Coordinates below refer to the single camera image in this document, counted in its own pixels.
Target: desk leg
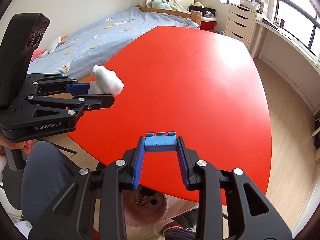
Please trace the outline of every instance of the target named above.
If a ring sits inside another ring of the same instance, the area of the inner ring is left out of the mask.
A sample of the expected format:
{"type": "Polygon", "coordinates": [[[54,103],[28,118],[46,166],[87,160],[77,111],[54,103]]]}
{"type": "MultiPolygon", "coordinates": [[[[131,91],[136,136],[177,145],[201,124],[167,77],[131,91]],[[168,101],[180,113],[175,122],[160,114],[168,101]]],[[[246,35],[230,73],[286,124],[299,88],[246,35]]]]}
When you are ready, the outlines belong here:
{"type": "Polygon", "coordinates": [[[261,59],[264,47],[266,46],[266,43],[267,43],[268,35],[269,35],[269,30],[267,30],[267,33],[263,36],[262,43],[261,43],[261,46],[260,46],[260,51],[259,51],[259,54],[258,54],[258,59],[261,59]]]}
{"type": "Polygon", "coordinates": [[[253,45],[253,48],[252,48],[252,51],[251,51],[251,57],[252,58],[254,58],[254,55],[256,54],[256,52],[258,50],[258,46],[259,46],[259,43],[260,43],[262,32],[263,32],[263,27],[260,24],[258,24],[257,38],[256,38],[256,41],[255,41],[255,43],[253,45]]]}

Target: red table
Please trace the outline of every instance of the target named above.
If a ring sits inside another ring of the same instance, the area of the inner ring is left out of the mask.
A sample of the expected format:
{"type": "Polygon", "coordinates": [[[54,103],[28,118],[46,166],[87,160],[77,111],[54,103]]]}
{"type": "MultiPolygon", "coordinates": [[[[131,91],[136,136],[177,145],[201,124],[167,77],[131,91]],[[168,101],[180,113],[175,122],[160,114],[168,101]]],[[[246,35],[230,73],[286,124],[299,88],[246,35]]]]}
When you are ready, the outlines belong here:
{"type": "MultiPolygon", "coordinates": [[[[115,104],[87,111],[70,137],[108,165],[146,132],[176,131],[187,148],[219,169],[239,167],[266,193],[271,128],[263,86],[244,44],[216,33],[161,26],[105,67],[124,83],[115,104]]],[[[146,153],[141,184],[198,201],[182,183],[175,152],[146,153]]]]}

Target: wooden headboard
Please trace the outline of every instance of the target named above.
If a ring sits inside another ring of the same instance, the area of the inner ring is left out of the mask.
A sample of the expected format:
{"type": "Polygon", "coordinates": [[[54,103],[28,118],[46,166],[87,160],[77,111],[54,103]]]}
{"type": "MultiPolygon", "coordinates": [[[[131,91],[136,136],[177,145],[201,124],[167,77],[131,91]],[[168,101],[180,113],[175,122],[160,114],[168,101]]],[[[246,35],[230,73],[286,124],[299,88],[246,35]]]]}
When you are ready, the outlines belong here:
{"type": "Polygon", "coordinates": [[[201,12],[199,11],[191,11],[191,14],[171,11],[171,10],[163,10],[163,9],[155,9],[155,8],[148,8],[148,7],[141,7],[139,6],[140,10],[143,12],[159,12],[159,13],[166,13],[169,15],[176,15],[182,18],[191,19],[191,21],[198,23],[199,27],[201,24],[201,12]]]}

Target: blue bedsheet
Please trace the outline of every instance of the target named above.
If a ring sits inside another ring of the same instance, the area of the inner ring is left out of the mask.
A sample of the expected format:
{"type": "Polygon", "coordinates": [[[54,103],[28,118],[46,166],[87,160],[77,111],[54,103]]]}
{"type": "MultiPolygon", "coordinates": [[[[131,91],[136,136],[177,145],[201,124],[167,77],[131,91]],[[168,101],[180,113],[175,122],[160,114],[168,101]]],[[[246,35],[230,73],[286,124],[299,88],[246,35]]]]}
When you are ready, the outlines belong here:
{"type": "MultiPolygon", "coordinates": [[[[102,65],[123,47],[157,26],[199,28],[191,20],[163,13],[142,12],[131,8],[105,17],[69,35],[67,43],[51,54],[30,63],[28,73],[67,74],[78,79],[89,74],[94,65],[102,65]]],[[[154,37],[154,42],[161,37],[154,37]]]]}

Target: pink trash bin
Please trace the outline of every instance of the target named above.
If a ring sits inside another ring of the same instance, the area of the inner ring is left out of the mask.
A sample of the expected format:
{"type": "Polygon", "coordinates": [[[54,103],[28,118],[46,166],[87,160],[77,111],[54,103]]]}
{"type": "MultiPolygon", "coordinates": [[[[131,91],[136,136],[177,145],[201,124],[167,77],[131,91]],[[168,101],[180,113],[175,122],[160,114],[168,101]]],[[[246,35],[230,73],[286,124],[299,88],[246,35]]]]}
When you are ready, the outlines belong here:
{"type": "Polygon", "coordinates": [[[124,220],[129,225],[134,227],[148,227],[159,222],[168,212],[168,197],[160,192],[156,192],[154,197],[157,200],[156,205],[150,203],[138,207],[135,204],[139,191],[123,190],[123,206],[124,206],[124,220]]]}

